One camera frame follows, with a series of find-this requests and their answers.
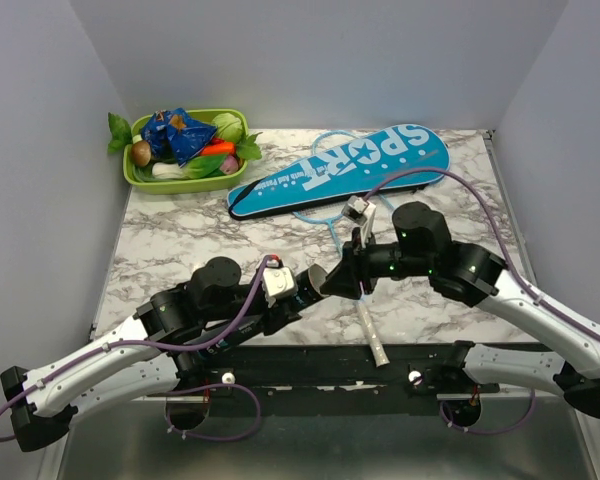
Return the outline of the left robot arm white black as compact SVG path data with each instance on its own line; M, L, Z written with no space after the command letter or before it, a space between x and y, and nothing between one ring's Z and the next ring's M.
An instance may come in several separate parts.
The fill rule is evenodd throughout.
M241 283L241 276L236 261L215 257L81 349L44 367L2 372L10 440L34 452L111 404L192 394L211 358L277 332L322 299L325 271L318 265L295 274L268 256L249 283Z

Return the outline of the black shuttlecock tube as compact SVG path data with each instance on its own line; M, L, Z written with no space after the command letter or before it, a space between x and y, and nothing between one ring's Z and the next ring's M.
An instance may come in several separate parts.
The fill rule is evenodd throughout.
M196 350L201 358L212 358L260 334L273 335L300 320L301 311L325 298L320 287L327 272L319 265L311 265L299 275L286 266L267 266L256 276L258 288L239 305L239 322L232 320L219 333L214 329L199 338L196 345L205 345Z

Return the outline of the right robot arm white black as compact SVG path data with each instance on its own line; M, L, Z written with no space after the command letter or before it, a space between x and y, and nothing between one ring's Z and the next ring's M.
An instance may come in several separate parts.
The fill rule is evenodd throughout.
M376 243L369 208L357 198L346 205L358 226L321 285L322 294L359 299L381 278L425 277L441 296L495 315L545 347L525 351L466 343L462 357L440 367L447 389L460 392L474 382L536 389L600 419L600 324L517 279L497 254L453 240L444 216L426 204L409 202L393 212L397 240L391 244Z

